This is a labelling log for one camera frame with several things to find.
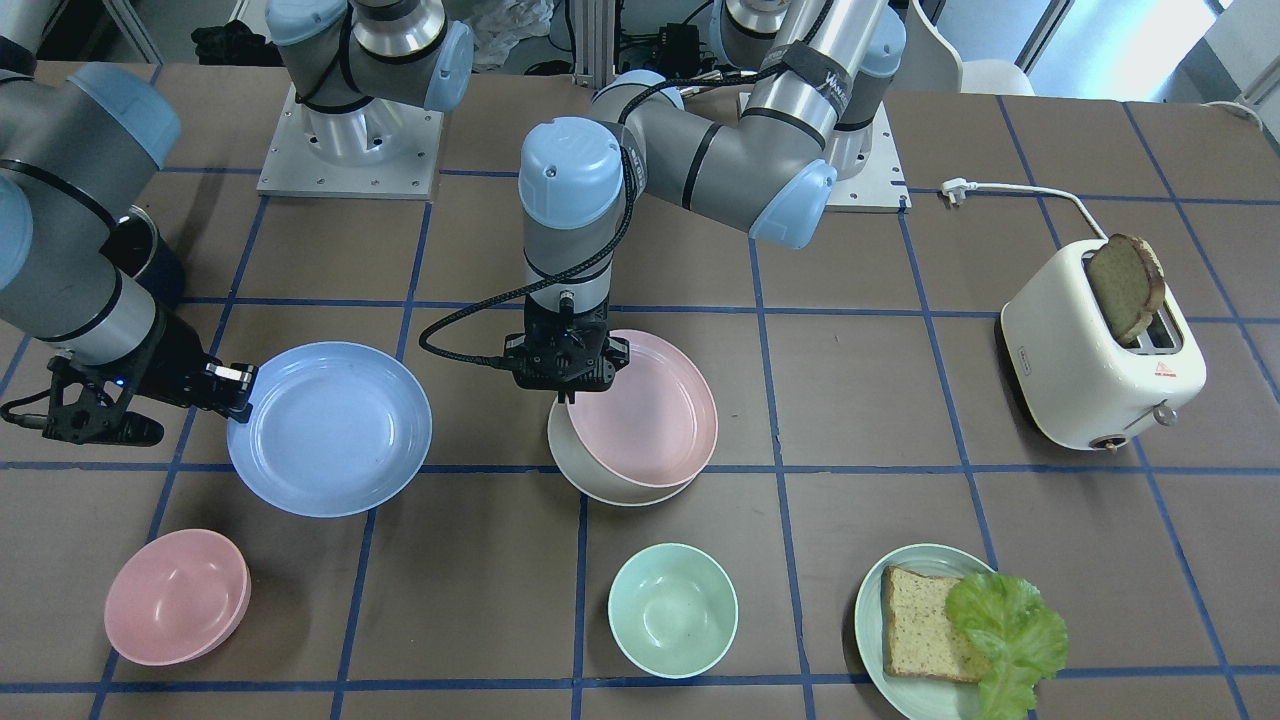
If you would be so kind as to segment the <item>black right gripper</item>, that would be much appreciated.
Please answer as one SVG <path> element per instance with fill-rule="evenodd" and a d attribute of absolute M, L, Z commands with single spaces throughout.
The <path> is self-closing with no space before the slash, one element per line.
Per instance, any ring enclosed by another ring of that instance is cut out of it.
<path fill-rule="evenodd" d="M 225 364 L 206 354 L 195 329 L 159 310 L 141 345 L 110 363 L 73 355 L 51 360 L 52 379 L 42 437 L 73 445 L 150 447 L 164 437 L 159 421 L 129 410 L 138 396 L 198 407 L 247 423 L 259 368 Z"/>

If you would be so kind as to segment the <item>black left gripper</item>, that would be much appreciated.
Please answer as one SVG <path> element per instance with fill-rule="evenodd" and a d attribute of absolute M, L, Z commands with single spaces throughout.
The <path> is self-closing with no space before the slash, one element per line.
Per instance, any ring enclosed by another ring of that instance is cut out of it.
<path fill-rule="evenodd" d="M 608 305 L 563 314 L 524 306 L 524 332 L 506 337 L 502 368 L 518 387 L 557 393 L 605 392 L 630 363 L 630 343 L 609 334 Z"/>

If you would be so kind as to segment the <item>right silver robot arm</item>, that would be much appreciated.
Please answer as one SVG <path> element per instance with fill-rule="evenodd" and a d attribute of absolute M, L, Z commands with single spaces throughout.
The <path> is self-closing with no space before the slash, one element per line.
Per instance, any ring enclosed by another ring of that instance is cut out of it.
<path fill-rule="evenodd" d="M 472 28 L 439 1 L 270 1 L 282 55 L 329 163 L 394 141 L 381 108 L 454 110 L 474 70 Z M 102 246 L 180 137 L 155 87 L 87 63 L 58 87 L 3 68 L 3 320 L 54 351 L 45 389 L 3 420 L 73 445 L 148 447 L 163 427 L 136 396 L 244 424 L 259 370 L 209 354 L 196 331 Z"/>

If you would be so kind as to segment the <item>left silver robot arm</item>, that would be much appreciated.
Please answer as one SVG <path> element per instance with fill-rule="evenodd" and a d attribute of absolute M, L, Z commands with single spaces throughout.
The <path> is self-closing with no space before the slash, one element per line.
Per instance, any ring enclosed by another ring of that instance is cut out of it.
<path fill-rule="evenodd" d="M 420 347 L 439 357 L 508 372 L 525 389 L 607 391 L 628 365 L 630 343 L 612 333 L 612 263 L 650 193 L 753 241 L 803 249 L 838 182 L 831 145 L 852 108 L 881 97 L 858 90 L 869 58 L 886 49 L 886 1 L 791 1 L 750 76 L 704 79 L 749 85 L 735 126 L 690 113 L 695 79 L 631 70 L 598 90 L 585 117 L 532 128 L 521 147 L 526 284 L 430 324 Z"/>

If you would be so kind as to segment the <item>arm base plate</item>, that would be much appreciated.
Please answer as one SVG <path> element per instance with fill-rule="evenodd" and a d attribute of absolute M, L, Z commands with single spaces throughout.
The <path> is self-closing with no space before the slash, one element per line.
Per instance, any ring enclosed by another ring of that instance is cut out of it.
<path fill-rule="evenodd" d="M 822 91 L 792 73 L 759 77 L 735 127 L 710 124 L 695 141 L 682 205 L 698 214 L 800 249 L 820 215 L 896 213 L 908 184 L 882 104 L 850 126 L 841 88 Z"/>
<path fill-rule="evenodd" d="M 428 201 L 445 117 L 372 100 L 346 114 L 314 111 L 288 90 L 257 191 L 293 199 Z"/>

